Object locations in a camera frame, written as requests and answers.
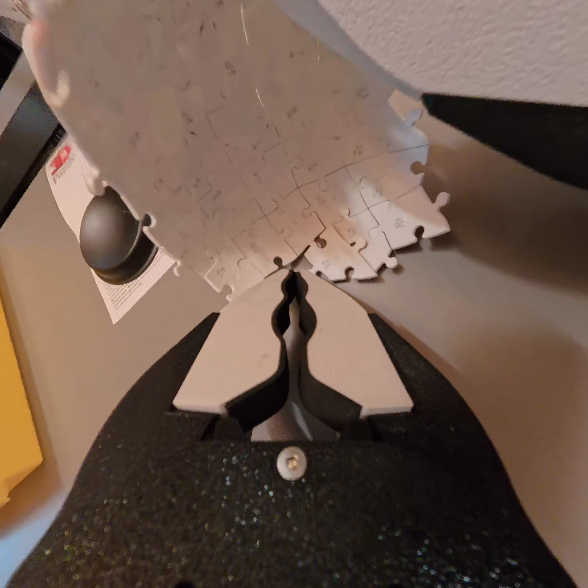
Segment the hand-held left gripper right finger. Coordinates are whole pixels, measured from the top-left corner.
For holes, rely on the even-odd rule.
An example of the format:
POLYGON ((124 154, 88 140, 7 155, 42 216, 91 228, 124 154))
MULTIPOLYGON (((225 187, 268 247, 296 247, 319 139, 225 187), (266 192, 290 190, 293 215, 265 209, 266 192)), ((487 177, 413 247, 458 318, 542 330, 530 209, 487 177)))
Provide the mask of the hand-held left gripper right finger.
POLYGON ((299 328, 299 397, 343 433, 370 417, 408 413, 414 402, 372 321, 353 298, 310 271, 294 274, 299 328))

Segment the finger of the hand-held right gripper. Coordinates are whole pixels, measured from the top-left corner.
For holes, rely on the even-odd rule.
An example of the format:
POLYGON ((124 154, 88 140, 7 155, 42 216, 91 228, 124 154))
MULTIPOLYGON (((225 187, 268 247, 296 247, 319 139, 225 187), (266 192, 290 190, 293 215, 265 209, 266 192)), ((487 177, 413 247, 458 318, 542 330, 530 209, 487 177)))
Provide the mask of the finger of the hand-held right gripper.
POLYGON ((278 1, 427 112, 587 189, 587 1, 278 1))

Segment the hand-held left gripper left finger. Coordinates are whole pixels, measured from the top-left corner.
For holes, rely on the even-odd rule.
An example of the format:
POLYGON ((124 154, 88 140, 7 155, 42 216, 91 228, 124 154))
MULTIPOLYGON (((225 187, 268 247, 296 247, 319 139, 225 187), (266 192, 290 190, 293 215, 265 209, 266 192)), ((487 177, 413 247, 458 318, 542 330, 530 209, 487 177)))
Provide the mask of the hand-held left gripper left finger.
POLYGON ((215 316, 173 408, 231 419, 244 433, 277 414, 289 395, 284 334, 295 297, 293 271, 277 271, 215 316))

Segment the white partly built puzzle ball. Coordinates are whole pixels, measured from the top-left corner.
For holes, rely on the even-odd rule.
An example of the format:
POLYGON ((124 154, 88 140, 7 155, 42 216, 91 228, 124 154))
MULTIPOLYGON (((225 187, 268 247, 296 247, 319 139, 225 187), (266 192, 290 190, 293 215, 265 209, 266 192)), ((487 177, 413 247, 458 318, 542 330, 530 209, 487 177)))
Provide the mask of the white partly built puzzle ball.
POLYGON ((332 282, 450 231, 400 92, 277 1, 19 1, 45 101, 182 269, 232 301, 304 257, 332 282))

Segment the black round ball stand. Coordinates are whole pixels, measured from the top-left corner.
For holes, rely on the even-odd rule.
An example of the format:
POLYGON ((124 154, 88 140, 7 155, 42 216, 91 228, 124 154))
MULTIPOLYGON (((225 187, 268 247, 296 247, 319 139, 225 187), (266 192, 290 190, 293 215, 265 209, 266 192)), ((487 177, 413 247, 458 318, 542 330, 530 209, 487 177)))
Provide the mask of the black round ball stand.
POLYGON ((85 263, 105 283, 125 285, 151 266, 158 246, 145 233, 151 216, 134 217, 121 195, 106 186, 87 205, 79 230, 85 263))

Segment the printed paper instruction sheet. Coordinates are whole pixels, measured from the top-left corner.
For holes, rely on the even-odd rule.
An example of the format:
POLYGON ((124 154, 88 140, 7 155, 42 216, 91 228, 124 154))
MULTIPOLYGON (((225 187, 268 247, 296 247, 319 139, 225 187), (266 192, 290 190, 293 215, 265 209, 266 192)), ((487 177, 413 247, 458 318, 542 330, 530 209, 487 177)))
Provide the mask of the printed paper instruction sheet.
MULTIPOLYGON (((45 173, 54 200, 64 221, 79 240, 84 211, 93 195, 86 186, 89 164, 77 145, 64 137, 45 164, 45 173)), ((176 265, 176 261, 159 249, 146 271, 124 285, 104 282, 91 270, 110 319, 116 324, 131 308, 176 265)))

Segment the yellow plastic bin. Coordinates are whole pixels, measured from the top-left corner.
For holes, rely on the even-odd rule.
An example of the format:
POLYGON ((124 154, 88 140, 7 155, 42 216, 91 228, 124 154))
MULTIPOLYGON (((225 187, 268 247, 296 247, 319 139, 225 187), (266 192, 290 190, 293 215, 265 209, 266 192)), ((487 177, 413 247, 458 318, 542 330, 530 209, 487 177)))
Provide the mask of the yellow plastic bin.
POLYGON ((11 493, 43 463, 38 432, 14 342, 1 302, 1 507, 11 493))

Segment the black table frame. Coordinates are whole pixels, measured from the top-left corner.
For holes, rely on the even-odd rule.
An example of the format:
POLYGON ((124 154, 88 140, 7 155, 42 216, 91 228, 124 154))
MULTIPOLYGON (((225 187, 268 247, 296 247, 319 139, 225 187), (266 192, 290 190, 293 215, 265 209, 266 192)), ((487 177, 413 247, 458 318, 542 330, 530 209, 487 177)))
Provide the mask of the black table frame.
POLYGON ((1 15, 1 225, 64 136, 21 47, 23 29, 1 15))

